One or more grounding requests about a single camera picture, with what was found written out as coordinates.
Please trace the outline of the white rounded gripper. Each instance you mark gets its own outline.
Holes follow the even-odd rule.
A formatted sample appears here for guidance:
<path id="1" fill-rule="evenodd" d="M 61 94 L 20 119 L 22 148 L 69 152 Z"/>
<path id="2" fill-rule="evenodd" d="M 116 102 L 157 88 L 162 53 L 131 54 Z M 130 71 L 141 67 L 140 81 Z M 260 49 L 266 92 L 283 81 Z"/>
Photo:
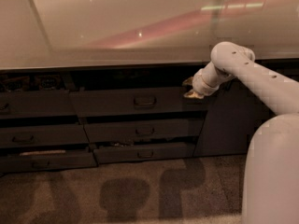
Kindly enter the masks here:
<path id="1" fill-rule="evenodd" d="M 192 86 L 192 90 L 184 94 L 184 97 L 187 99 L 203 99 L 219 89 L 219 87 L 210 87 L 205 83 L 202 70 L 196 72 L 193 77 L 185 79 L 182 82 L 182 86 Z"/>

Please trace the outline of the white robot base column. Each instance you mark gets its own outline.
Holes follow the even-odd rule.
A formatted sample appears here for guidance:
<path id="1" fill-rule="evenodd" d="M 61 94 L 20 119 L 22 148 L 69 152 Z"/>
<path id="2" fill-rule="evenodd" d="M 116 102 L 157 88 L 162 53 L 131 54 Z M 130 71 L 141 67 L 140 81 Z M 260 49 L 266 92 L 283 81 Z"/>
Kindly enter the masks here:
<path id="1" fill-rule="evenodd" d="M 276 116 L 253 135 L 242 224 L 299 224 L 299 115 Z"/>

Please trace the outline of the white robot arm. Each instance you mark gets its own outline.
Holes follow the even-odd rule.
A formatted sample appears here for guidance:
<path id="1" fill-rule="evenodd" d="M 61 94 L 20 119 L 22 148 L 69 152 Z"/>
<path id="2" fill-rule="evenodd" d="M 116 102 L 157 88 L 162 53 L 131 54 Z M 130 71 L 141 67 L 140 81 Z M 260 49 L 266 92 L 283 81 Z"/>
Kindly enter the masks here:
<path id="1" fill-rule="evenodd" d="M 299 112 L 299 83 L 257 64 L 251 49 L 232 42 L 217 44 L 208 65 L 183 82 L 192 87 L 184 97 L 203 99 L 233 78 L 239 79 L 275 114 Z"/>

